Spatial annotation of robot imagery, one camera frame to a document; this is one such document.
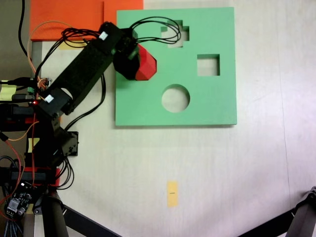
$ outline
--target white table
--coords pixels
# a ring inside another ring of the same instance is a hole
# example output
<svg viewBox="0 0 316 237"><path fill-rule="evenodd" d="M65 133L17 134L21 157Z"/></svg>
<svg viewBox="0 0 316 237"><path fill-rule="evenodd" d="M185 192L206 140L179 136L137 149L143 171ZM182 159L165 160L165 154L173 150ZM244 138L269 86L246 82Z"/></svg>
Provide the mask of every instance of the white table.
<svg viewBox="0 0 316 237"><path fill-rule="evenodd" d="M233 237L293 208L316 184L316 1L144 5L219 6L235 8L238 124L115 127L111 66L105 103L71 129L80 144L70 160L75 182L59 192L65 204L123 237ZM42 76L56 78L78 53L57 50ZM98 82L63 124L100 97ZM167 207L169 180L178 182L176 207Z"/></svg>

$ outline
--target metal stand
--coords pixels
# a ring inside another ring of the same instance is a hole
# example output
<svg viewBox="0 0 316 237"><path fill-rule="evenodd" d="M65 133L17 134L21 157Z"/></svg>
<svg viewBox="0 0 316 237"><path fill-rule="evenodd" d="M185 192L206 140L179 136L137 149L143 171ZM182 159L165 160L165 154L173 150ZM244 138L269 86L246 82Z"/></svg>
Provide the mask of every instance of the metal stand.
<svg viewBox="0 0 316 237"><path fill-rule="evenodd" d="M306 193L296 207L240 235L239 237L312 237L316 223L316 186Z"/></svg>
<svg viewBox="0 0 316 237"><path fill-rule="evenodd" d="M55 190L44 194L35 204L33 211L36 215L43 215L45 237L68 237L66 226L86 237L121 237L63 205Z"/></svg>

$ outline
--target black tripod leg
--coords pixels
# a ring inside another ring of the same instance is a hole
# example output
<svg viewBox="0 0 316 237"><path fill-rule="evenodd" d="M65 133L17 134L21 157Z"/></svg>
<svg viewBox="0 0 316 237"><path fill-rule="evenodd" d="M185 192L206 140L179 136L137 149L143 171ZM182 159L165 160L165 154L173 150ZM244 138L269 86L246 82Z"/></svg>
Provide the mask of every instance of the black tripod leg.
<svg viewBox="0 0 316 237"><path fill-rule="evenodd" d="M312 237L315 223L316 210L312 205L306 203L297 209L286 237Z"/></svg>
<svg viewBox="0 0 316 237"><path fill-rule="evenodd" d="M64 209L66 225L86 237L121 237L70 207L64 206Z"/></svg>
<svg viewBox="0 0 316 237"><path fill-rule="evenodd" d="M68 237L65 219L59 200L44 197L41 205L45 237Z"/></svg>
<svg viewBox="0 0 316 237"><path fill-rule="evenodd" d="M239 237L277 237L287 232L293 220L295 209L279 215L278 217L240 235Z"/></svg>

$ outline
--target orange sheet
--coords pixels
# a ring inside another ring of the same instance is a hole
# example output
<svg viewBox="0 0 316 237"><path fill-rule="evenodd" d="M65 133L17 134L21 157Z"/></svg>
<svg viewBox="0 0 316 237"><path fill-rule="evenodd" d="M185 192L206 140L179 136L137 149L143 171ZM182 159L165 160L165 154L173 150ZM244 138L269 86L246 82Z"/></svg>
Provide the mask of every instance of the orange sheet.
<svg viewBox="0 0 316 237"><path fill-rule="evenodd" d="M116 23L117 10L143 9L143 0L31 0L30 32L44 21L63 21L75 28L98 30L104 21ZM40 27L33 41L57 40L67 26Z"/></svg>

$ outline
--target green shape sorter board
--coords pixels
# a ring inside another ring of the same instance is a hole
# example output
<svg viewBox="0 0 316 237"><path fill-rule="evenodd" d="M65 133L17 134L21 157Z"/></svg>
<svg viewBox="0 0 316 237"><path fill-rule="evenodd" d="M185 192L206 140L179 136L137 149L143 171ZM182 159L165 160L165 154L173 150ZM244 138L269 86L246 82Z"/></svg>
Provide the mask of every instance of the green shape sorter board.
<svg viewBox="0 0 316 237"><path fill-rule="evenodd" d="M117 15L119 28L150 16L168 17L189 28L189 40L183 47L142 43L157 60L157 73L149 81L129 81L117 73L117 126L237 123L233 8L129 10ZM163 28L149 23L135 31L139 38L161 37ZM207 55L218 56L218 76L198 75L197 60ZM171 85L181 85L190 94L188 107L179 113L166 110L161 102Z"/></svg>

